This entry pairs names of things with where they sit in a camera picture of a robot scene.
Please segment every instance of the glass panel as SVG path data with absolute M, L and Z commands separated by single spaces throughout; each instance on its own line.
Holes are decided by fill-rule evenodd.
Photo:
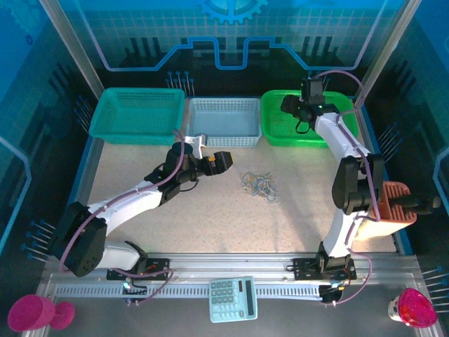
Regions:
M 105 86 L 179 87 L 188 71 L 197 95 L 249 95 L 297 88 L 307 71 L 360 68 L 362 76 L 403 1 L 61 4 Z
M 444 201 L 406 228 L 423 271 L 443 268 L 443 273 L 429 274 L 431 279 L 442 279 L 438 277 L 449 268 L 448 15 L 445 0 L 421 2 L 366 100 L 389 177 L 404 182 L 412 193 L 439 195 Z M 447 331 L 448 316 L 439 317 Z
M 50 233 L 39 233 L 31 221 L 55 224 L 65 210 L 87 140 L 88 120 L 80 124 L 74 108 L 80 95 L 87 105 L 95 100 L 37 0 L 0 0 L 0 27 L 0 287 L 6 317 L 19 297 L 36 291 Z M 15 336 L 5 325 L 0 335 Z

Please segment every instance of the rubber band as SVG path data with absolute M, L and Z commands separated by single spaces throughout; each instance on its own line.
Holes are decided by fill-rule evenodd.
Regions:
M 253 172 L 247 172 L 242 177 L 242 191 L 252 196 L 266 199 L 270 204 L 277 204 L 279 196 L 269 173 L 259 176 Z

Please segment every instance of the metal bracket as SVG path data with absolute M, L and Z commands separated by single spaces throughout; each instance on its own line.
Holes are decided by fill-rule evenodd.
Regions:
M 145 272 L 159 272 L 164 269 L 167 270 L 169 268 L 170 260 L 167 258 L 148 258 L 146 262 Z M 168 274 L 169 272 L 156 276 L 143 277 L 139 278 L 139 281 L 166 281 L 168 278 Z M 109 269 L 106 274 L 106 279 L 108 281 L 124 281 L 126 279 L 126 276 Z
M 329 280 L 343 282 L 357 279 L 356 268 L 352 259 L 349 259 L 345 269 L 325 269 L 324 272 L 319 272 L 316 258 L 294 258 L 292 263 L 286 269 L 294 273 L 295 281 Z

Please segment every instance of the gear logo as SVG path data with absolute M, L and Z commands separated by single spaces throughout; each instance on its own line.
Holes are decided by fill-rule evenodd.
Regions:
M 17 24 L 27 33 L 32 33 L 41 22 L 38 0 L 0 0 L 0 10 L 8 9 Z
M 253 14 L 260 13 L 260 8 L 267 4 L 267 0 L 200 0 L 204 14 L 230 25 L 236 21 L 243 23 L 243 19 L 252 20 Z

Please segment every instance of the calculator keypad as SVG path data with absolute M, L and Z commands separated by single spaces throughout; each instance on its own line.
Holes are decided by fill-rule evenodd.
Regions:
M 216 322 L 240 321 L 245 312 L 239 306 L 237 281 L 212 281 L 210 283 L 210 314 Z

